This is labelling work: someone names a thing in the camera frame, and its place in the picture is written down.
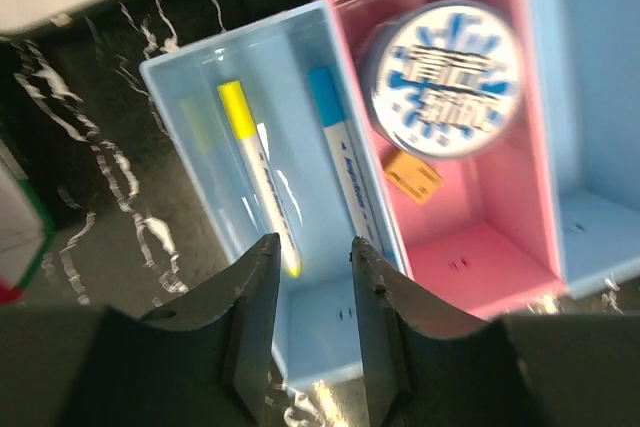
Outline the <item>white pen blue tip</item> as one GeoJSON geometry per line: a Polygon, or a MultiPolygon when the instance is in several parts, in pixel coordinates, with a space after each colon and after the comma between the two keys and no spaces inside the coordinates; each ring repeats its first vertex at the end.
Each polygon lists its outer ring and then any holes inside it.
{"type": "Polygon", "coordinates": [[[308,72],[311,95],[318,109],[328,149],[340,182],[355,233],[383,250],[361,169],[349,137],[341,98],[331,71],[318,67],[308,72]]]}

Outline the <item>pink bin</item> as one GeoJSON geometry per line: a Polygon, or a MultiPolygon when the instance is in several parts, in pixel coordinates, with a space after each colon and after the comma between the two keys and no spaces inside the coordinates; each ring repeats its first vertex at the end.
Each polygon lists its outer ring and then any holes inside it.
{"type": "Polygon", "coordinates": [[[477,156],[435,162],[442,184],[420,205],[384,176],[396,149],[369,120],[358,71],[382,24],[433,1],[438,0],[327,0],[346,63],[353,117],[401,267],[448,303],[489,318],[564,289],[531,16],[528,0],[475,0],[504,14],[522,43],[521,114],[477,156]]]}

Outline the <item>light blue bin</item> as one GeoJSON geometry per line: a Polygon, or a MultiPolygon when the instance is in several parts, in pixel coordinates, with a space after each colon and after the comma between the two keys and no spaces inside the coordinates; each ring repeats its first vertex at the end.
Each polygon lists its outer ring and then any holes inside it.
{"type": "Polygon", "coordinates": [[[147,60],[141,75],[226,257],[270,233],[217,87],[238,80],[255,121],[302,267],[284,273],[272,352],[286,382],[306,389],[362,372],[352,269],[355,231],[313,101],[308,72],[338,89],[383,250],[403,270],[373,166],[353,117],[346,63],[326,2],[316,1],[147,60]]]}
{"type": "Polygon", "coordinates": [[[560,265],[582,297],[639,273],[639,0],[529,0],[560,265]]]}

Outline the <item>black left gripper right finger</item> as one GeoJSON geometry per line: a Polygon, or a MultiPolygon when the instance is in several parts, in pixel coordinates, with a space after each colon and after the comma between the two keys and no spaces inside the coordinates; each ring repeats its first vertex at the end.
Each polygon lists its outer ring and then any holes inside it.
{"type": "Polygon", "coordinates": [[[374,426],[635,426],[639,317],[481,320],[397,271],[366,239],[351,264],[374,426]]]}

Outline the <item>blue gel jar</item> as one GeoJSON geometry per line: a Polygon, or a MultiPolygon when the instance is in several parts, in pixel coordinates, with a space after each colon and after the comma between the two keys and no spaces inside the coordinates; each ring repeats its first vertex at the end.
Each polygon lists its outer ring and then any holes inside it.
{"type": "Polygon", "coordinates": [[[497,10],[470,0],[428,3],[393,19],[366,50],[358,78],[373,127],[425,160],[472,156],[519,114],[521,43],[497,10]]]}

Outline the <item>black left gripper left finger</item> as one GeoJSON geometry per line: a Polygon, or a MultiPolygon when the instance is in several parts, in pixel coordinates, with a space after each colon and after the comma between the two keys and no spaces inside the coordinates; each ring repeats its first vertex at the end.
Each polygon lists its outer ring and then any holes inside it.
{"type": "Polygon", "coordinates": [[[3,309],[2,424],[258,425],[280,258],[267,234],[141,318],[110,306],[3,309]]]}

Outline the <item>white marker yellow cap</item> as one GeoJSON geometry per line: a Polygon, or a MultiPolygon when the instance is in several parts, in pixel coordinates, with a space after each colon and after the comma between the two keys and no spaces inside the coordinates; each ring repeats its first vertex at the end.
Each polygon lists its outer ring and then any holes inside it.
{"type": "Polygon", "coordinates": [[[229,81],[219,85],[217,92],[265,224],[270,232],[280,236],[283,269],[290,277],[297,278],[302,267],[300,254],[242,86],[238,80],[229,81]]]}

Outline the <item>small yellow eraser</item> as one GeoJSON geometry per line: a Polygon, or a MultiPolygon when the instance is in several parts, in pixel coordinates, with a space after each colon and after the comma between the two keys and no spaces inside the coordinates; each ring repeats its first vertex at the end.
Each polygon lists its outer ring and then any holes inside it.
{"type": "Polygon", "coordinates": [[[402,150],[387,159],[383,170],[385,178],[418,205],[424,205],[443,182],[433,167],[402,150]]]}

